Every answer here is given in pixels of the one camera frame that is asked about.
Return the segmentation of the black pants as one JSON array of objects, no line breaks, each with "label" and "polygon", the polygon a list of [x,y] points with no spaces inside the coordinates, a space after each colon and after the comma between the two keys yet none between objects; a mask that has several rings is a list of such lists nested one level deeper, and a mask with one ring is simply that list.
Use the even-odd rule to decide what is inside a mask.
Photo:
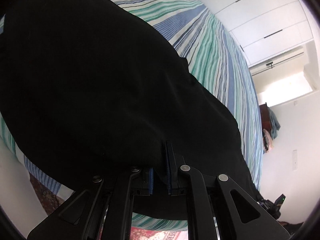
[{"label": "black pants", "polygon": [[202,174],[260,194],[230,111],[152,26],[110,0],[1,0],[1,114],[44,173],[76,191],[95,176],[154,170],[133,210],[185,219],[169,196],[165,146]]}]

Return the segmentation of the pile of clothes in basket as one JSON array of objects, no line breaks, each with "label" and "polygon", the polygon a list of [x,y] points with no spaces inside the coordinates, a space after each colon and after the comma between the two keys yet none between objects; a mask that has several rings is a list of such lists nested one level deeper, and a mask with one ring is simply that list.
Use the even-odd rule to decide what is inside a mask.
[{"label": "pile of clothes in basket", "polygon": [[273,148],[272,138],[266,129],[263,129],[263,146],[264,153],[270,152],[270,150]]}]

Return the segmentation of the grey-blue cloth on dresser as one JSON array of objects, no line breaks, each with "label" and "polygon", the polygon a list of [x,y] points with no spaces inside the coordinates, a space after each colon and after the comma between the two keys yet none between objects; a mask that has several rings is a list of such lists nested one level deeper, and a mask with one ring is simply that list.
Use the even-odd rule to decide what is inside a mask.
[{"label": "grey-blue cloth on dresser", "polygon": [[277,117],[275,113],[270,109],[269,107],[267,108],[270,116],[270,123],[271,123],[271,131],[270,131],[270,136],[272,140],[276,139],[278,136],[278,131],[280,130],[280,124],[277,120]]}]

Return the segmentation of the dark wooden dresser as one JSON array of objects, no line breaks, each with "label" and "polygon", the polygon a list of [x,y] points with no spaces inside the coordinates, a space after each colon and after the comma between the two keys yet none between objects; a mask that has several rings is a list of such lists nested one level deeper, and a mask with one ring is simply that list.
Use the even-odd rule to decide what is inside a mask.
[{"label": "dark wooden dresser", "polygon": [[266,103],[259,106],[260,109],[260,117],[261,117],[261,125],[262,129],[266,129],[268,132],[271,131],[271,119],[268,111],[268,106]]}]

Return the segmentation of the white built-in wardrobe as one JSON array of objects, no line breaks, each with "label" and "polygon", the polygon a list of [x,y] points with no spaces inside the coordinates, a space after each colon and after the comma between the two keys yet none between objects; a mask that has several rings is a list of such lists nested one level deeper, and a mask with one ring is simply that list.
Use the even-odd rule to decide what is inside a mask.
[{"label": "white built-in wardrobe", "polygon": [[313,39],[300,0],[200,0],[235,39],[249,66]]}]

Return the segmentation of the striped blue green bedspread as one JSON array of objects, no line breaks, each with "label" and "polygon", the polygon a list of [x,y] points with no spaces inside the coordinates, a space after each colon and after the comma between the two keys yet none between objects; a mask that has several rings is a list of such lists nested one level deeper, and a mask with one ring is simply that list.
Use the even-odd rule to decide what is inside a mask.
[{"label": "striped blue green bedspread", "polygon": [[233,114],[256,187],[263,159],[260,111],[240,48],[200,0],[111,0],[155,27],[189,62],[191,73]]}]

